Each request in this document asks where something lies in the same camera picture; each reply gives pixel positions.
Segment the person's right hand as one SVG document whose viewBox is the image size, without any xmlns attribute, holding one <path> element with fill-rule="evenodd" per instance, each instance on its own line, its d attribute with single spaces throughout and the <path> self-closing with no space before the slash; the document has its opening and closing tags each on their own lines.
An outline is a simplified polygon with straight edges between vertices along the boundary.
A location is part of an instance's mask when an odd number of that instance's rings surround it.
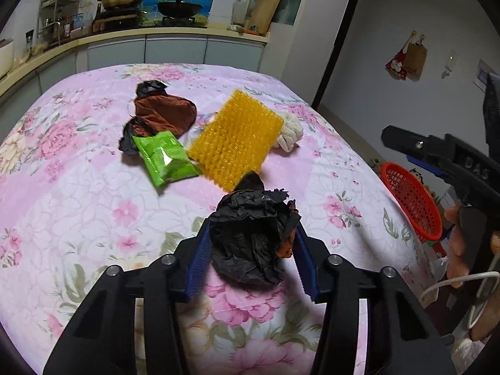
<svg viewBox="0 0 500 375">
<path fill-rule="evenodd" d="M 454 224 L 450 236 L 450 248 L 448 253 L 449 264 L 447 267 L 447 277 L 455 279 L 469 274 L 469 267 L 463 261 L 463 255 L 466 250 L 466 244 L 463 239 L 461 228 L 459 227 L 458 214 L 461 206 L 454 206 L 445 211 L 444 216 Z M 499 324 L 499 288 L 489 298 L 487 305 L 481 317 L 472 330 L 469 331 L 469 337 L 473 341 L 486 339 Z"/>
</svg>

